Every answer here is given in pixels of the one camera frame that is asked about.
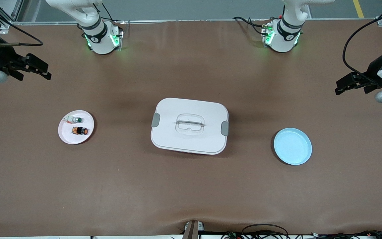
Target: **table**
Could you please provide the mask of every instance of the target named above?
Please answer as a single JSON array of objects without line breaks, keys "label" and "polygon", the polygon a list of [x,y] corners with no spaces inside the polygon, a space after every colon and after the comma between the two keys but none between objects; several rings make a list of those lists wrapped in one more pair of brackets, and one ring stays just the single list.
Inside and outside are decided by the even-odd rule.
[{"label": "table", "polygon": [[[109,55],[88,51],[76,26],[22,26],[44,46],[17,52],[45,60],[53,77],[0,84],[0,236],[170,234],[190,219],[206,230],[382,230],[382,104],[334,93],[349,73],[343,45],[365,22],[308,21],[288,53],[237,22],[130,25]],[[32,42],[14,29],[4,38]],[[382,28],[370,26],[348,61],[363,71],[381,54]],[[156,148],[150,125],[167,97],[226,106],[225,150]],[[67,145],[56,129],[76,109],[94,115],[96,131]],[[307,163],[274,155],[285,127],[311,139]]]}]

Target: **lid handle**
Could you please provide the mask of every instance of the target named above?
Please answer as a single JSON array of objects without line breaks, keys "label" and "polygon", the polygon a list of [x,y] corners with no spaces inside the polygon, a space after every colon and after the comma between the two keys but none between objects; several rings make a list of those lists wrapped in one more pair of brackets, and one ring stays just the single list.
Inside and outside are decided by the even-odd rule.
[{"label": "lid handle", "polygon": [[200,126],[204,126],[204,124],[201,123],[201,122],[187,121],[187,120],[177,120],[177,121],[176,121],[176,124],[180,124],[180,123],[186,123],[186,124],[198,124],[198,125],[200,125]]}]

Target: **yellow floor line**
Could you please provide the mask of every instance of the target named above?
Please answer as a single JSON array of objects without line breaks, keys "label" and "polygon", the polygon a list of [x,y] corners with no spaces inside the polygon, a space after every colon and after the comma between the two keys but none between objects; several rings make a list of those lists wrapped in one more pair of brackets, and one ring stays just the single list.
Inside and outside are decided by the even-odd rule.
[{"label": "yellow floor line", "polygon": [[356,9],[357,16],[359,18],[364,18],[362,9],[360,8],[359,0],[353,0],[354,8]]}]

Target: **gray floor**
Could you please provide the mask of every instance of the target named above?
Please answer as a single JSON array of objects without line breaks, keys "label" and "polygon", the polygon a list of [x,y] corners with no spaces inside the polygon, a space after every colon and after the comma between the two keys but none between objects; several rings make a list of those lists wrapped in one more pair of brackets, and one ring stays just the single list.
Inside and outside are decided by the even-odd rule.
[{"label": "gray floor", "polygon": [[[382,12],[382,0],[359,0],[365,18]],[[112,17],[119,20],[207,20],[269,18],[282,12],[280,0],[104,0]],[[107,16],[100,6],[103,16]],[[313,18],[358,18],[353,0],[336,0],[326,6],[311,6]],[[30,0],[22,21],[72,21],[45,0]]]}]

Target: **small bottle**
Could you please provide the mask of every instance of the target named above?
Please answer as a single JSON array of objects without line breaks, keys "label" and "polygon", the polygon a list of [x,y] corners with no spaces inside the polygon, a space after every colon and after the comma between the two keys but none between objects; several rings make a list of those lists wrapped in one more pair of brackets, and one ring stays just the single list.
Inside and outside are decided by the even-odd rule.
[{"label": "small bottle", "polygon": [[87,135],[88,134],[88,129],[84,128],[84,127],[73,127],[72,133]]},{"label": "small bottle", "polygon": [[69,124],[82,123],[82,118],[74,116],[66,116],[63,118],[63,121],[66,121]]}]

